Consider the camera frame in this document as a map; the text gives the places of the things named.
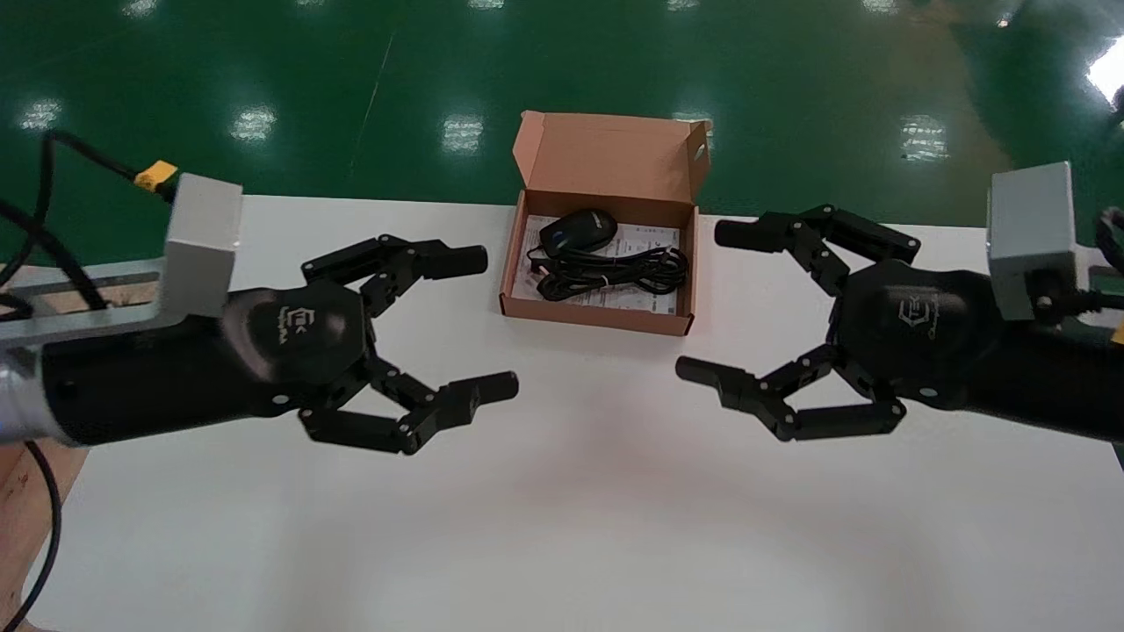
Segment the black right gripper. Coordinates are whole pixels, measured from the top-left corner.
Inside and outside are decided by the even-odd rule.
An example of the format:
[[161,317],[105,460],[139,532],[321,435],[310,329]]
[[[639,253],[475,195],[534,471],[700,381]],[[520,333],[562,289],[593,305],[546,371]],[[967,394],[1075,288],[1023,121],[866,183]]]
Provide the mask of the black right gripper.
[[[910,267],[921,240],[819,205],[806,213],[763,213],[755,222],[719,220],[715,243],[774,255],[786,252],[828,296],[831,344],[758,377],[733,365],[678,356],[677,377],[714,388],[723,408],[747,413],[782,442],[888,435],[906,407],[967,407],[972,367],[995,347],[1004,327],[991,278],[970,269]],[[830,245],[871,262],[850,276]],[[897,260],[900,262],[883,262]],[[839,372],[865,404],[798,410],[786,401]]]

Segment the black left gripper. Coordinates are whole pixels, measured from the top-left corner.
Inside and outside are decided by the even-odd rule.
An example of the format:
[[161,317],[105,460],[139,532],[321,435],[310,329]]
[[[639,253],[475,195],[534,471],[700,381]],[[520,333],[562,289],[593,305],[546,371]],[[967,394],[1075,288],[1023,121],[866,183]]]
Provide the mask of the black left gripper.
[[[299,419],[314,442],[389,455],[416,455],[438,433],[466,427],[481,406],[516,397],[518,376],[469,377],[433,389],[372,351],[369,317],[377,319],[419,280],[487,269],[480,245],[451,249],[383,233],[306,261],[303,287],[230,292],[220,316],[230,364],[220,385],[224,419],[270,419],[302,408]],[[359,294],[344,287],[357,281]],[[405,415],[342,409],[368,385]]]

